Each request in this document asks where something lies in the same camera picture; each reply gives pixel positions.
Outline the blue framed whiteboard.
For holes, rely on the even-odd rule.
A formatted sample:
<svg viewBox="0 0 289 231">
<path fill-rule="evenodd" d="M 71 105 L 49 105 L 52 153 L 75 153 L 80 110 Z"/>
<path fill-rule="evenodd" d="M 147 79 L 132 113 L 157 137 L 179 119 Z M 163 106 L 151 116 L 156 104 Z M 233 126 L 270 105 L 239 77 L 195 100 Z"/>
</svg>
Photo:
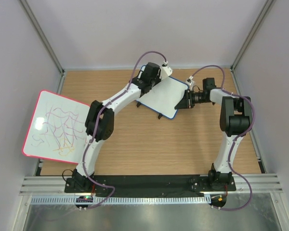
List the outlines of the blue framed whiteboard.
<svg viewBox="0 0 289 231">
<path fill-rule="evenodd" d="M 174 119 L 178 111 L 174 107 L 187 89 L 184 82 L 169 76 L 136 101 L 168 119 Z"/>
</svg>

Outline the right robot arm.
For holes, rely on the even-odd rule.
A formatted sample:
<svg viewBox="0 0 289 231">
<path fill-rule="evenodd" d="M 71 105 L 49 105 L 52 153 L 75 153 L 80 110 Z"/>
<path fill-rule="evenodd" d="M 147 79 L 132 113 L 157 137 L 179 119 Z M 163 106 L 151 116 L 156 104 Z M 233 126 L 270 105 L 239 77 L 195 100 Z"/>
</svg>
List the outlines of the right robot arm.
<svg viewBox="0 0 289 231">
<path fill-rule="evenodd" d="M 216 87 L 214 78 L 205 78 L 202 84 L 202 91 L 185 90 L 175 109 L 191 109 L 198 103 L 221 106 L 219 124 L 223 140 L 208 176 L 203 179 L 204 189 L 221 191 L 233 183 L 233 161 L 240 142 L 253 122 L 252 107 L 249 97 L 243 99 L 226 93 L 225 90 Z"/>
</svg>

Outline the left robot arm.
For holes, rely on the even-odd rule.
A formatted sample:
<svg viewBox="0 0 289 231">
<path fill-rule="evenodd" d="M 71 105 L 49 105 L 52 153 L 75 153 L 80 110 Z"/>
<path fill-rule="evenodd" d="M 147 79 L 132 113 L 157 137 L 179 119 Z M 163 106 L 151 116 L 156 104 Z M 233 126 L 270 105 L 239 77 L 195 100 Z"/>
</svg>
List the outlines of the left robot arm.
<svg viewBox="0 0 289 231">
<path fill-rule="evenodd" d="M 105 101 L 95 100 L 91 103 L 85 121 L 86 134 L 90 140 L 81 162 L 74 169 L 72 177 L 68 179 L 75 191 L 86 193 L 92 188 L 95 162 L 104 141 L 113 133 L 115 115 L 167 78 L 169 75 L 163 73 L 164 67 L 168 66 L 148 62 L 144 71 L 136 77 L 132 76 L 128 84 L 117 94 Z"/>
</svg>

